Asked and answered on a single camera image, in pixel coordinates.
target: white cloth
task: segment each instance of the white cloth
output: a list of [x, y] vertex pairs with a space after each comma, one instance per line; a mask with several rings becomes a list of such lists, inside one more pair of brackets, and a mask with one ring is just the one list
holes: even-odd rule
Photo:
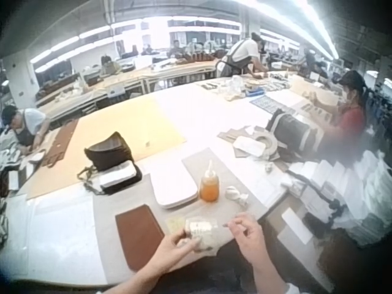
[[26, 121], [26, 127], [29, 130], [31, 135], [35, 135], [41, 128], [41, 125], [45, 118], [47, 118], [45, 113], [42, 113], [38, 109], [35, 108], [26, 108], [21, 111], [22, 115], [24, 115], [24, 120]]
[[[233, 54], [233, 52], [237, 49], [237, 47], [242, 43], [243, 40], [238, 41], [235, 43], [231, 49], [228, 51], [227, 55]], [[258, 52], [258, 46], [255, 41], [252, 39], [246, 39], [244, 43], [241, 44], [241, 46], [238, 48], [238, 50], [234, 53], [232, 56], [234, 62], [238, 62], [240, 60], [243, 60], [247, 57], [256, 57], [257, 59], [260, 59], [260, 53]], [[223, 61], [227, 61], [227, 56], [224, 56], [222, 58]], [[225, 66], [225, 63], [220, 62], [218, 64], [217, 69], [219, 71], [223, 70], [223, 67]]]

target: tan cardboard sheet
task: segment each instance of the tan cardboard sheet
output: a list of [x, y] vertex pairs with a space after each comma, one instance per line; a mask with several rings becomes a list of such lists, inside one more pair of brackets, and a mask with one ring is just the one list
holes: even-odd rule
[[153, 94], [104, 108], [79, 120], [62, 161], [53, 168], [37, 170], [28, 199], [77, 183], [77, 173], [91, 165], [84, 149], [116, 131], [130, 146], [136, 161], [185, 142]]

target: fluorescent light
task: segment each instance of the fluorescent light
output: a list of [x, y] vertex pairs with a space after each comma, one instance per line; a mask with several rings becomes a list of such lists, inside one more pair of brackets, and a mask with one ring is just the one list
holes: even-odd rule
[[64, 61], [64, 60], [67, 60], [71, 57], [76, 56], [77, 54], [79, 54], [79, 52], [77, 50], [72, 50], [72, 51], [67, 52], [66, 54], [59, 56], [58, 59], [59, 59], [59, 61]]
[[173, 17], [173, 20], [197, 21], [198, 17]]
[[251, 9], [257, 9], [260, 13], [271, 17], [281, 24], [285, 25], [286, 27], [292, 29], [295, 31], [298, 35], [300, 35], [302, 38], [307, 40], [309, 43], [311, 43], [315, 48], [317, 48], [321, 53], [323, 53], [328, 59], [333, 60], [334, 58], [319, 44], [316, 42], [315, 39], [313, 39], [306, 31], [304, 31], [301, 27], [299, 27], [297, 24], [294, 24], [291, 20], [289, 20], [287, 17], [281, 15], [278, 11], [273, 9], [272, 7], [262, 4], [257, 2], [256, 0], [233, 0], [235, 2], [238, 2], [240, 4], [244, 4], [245, 6], [250, 7]]
[[149, 23], [150, 21], [169, 21], [172, 19], [173, 17], [145, 17], [142, 22]]
[[284, 37], [282, 35], [276, 34], [275, 32], [271, 32], [271, 31], [269, 31], [267, 29], [260, 29], [260, 32], [262, 32], [264, 34], [267, 34], [267, 35], [270, 35], [270, 36], [273, 36], [273, 37], [277, 37], [278, 39], [285, 40], [286, 42], [291, 43], [291, 44], [293, 44], [295, 46], [299, 46], [300, 45], [300, 43], [298, 43], [296, 41], [293, 41], [292, 39], [289, 39], [289, 38]]
[[36, 69], [36, 73], [40, 73], [40, 72], [44, 72], [44, 71], [46, 71], [48, 69], [48, 66], [47, 65], [44, 65], [44, 66], [41, 66], [41, 67], [39, 67], [39, 68], [37, 68]]
[[261, 35], [261, 37], [263, 38], [263, 40], [266, 40], [266, 41], [269, 41], [269, 42], [272, 42], [272, 43], [275, 43], [275, 44], [279, 44], [279, 45], [281, 44], [283, 46], [289, 47], [289, 48], [294, 49], [294, 50], [299, 50], [300, 49], [298, 46], [295, 46], [295, 45], [290, 44], [288, 42], [284, 42], [283, 40], [275, 39], [275, 38], [264, 36], [264, 35]]
[[314, 26], [317, 28], [321, 36], [324, 38], [326, 43], [328, 44], [330, 50], [332, 51], [332, 55], [334, 59], [339, 59], [339, 55], [336, 51], [335, 46], [332, 43], [331, 37], [326, 31], [324, 24], [322, 21], [319, 19], [319, 16], [317, 15], [317, 12], [313, 9], [312, 6], [310, 6], [306, 0], [294, 0], [298, 6], [302, 8], [302, 11], [305, 13], [306, 17], [308, 20], [313, 22]]
[[109, 43], [112, 43], [112, 42], [114, 42], [113, 37], [109, 37], [109, 38], [102, 39], [102, 40], [99, 40], [97, 42], [94, 42], [94, 45], [96, 47], [99, 47], [99, 46], [103, 46], [103, 45], [106, 45], [106, 44], [109, 44]]
[[46, 66], [49, 69], [49, 68], [51, 68], [52, 66], [54, 66], [55, 64], [57, 64], [59, 62], [60, 62], [60, 60], [58, 58], [55, 58], [55, 59], [49, 61], [48, 63], [46, 63]]
[[51, 53], [51, 50], [46, 50], [44, 52], [42, 52], [40, 55], [37, 55], [36, 57], [34, 57], [32, 60], [30, 60], [31, 63], [37, 63], [38, 61], [40, 61], [41, 59], [47, 57], [49, 54]]
[[214, 28], [211, 26], [170, 26], [169, 32], [221, 32], [223, 34], [239, 35], [238, 29]]
[[91, 31], [88, 32], [84, 32], [82, 34], [79, 35], [79, 38], [84, 39], [87, 38], [89, 36], [95, 35], [95, 34], [99, 34], [100, 32], [105, 32], [110, 30], [110, 26], [103, 26], [101, 28], [97, 28], [97, 29], [92, 29]]
[[122, 21], [122, 22], [120, 22], [120, 23], [113, 23], [113, 24], [111, 25], [111, 28], [112, 28], [112, 29], [116, 29], [116, 28], [120, 28], [120, 27], [122, 27], [122, 26], [135, 25], [135, 24], [140, 23], [140, 22], [141, 22], [141, 19], [140, 19], [140, 18], [137, 19], [137, 20]]
[[77, 52], [79, 52], [79, 53], [82, 53], [82, 52], [86, 52], [86, 51], [88, 51], [88, 50], [91, 50], [91, 49], [93, 49], [93, 48], [95, 48], [95, 47], [96, 47], [96, 45], [95, 45], [94, 43], [90, 43], [90, 44], [81, 46], [81, 47], [79, 47], [79, 48], [76, 48], [75, 51], [77, 51]]
[[72, 37], [72, 38], [70, 38], [68, 40], [65, 40], [65, 41], [63, 41], [61, 43], [58, 43], [56, 46], [51, 47], [50, 50], [51, 51], [57, 51], [57, 50], [59, 50], [61, 48], [64, 48], [65, 46], [68, 46], [68, 45], [70, 45], [72, 43], [75, 43], [77, 41], [79, 41], [79, 37], [78, 36]]

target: hand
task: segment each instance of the hand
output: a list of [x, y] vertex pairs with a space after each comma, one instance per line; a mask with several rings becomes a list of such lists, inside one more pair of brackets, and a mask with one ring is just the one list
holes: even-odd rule
[[22, 155], [26, 156], [30, 153], [30, 146], [18, 146], [19, 151], [22, 153]]
[[41, 145], [41, 142], [42, 142], [42, 137], [41, 137], [41, 135], [37, 134], [34, 137], [34, 141], [32, 143], [32, 150], [37, 149]]
[[257, 269], [270, 260], [265, 246], [262, 226], [248, 213], [240, 213], [228, 224], [246, 260]]
[[183, 246], [177, 246], [178, 242], [185, 237], [184, 229], [164, 237], [157, 251], [145, 266], [145, 270], [150, 276], [157, 277], [167, 273], [180, 260], [197, 248], [200, 242], [199, 239], [192, 239]]
[[257, 74], [252, 74], [252, 77], [255, 78], [256, 80], [262, 80], [263, 77], [261, 75], [257, 75]]

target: paper sheet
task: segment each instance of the paper sheet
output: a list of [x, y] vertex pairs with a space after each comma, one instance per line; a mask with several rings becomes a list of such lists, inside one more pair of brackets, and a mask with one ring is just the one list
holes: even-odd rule
[[313, 234], [307, 229], [307, 227], [305, 227], [301, 219], [295, 214], [295, 212], [291, 208], [288, 208], [282, 214], [282, 218], [297, 235], [297, 237], [302, 241], [302, 243], [306, 245], [312, 239]]

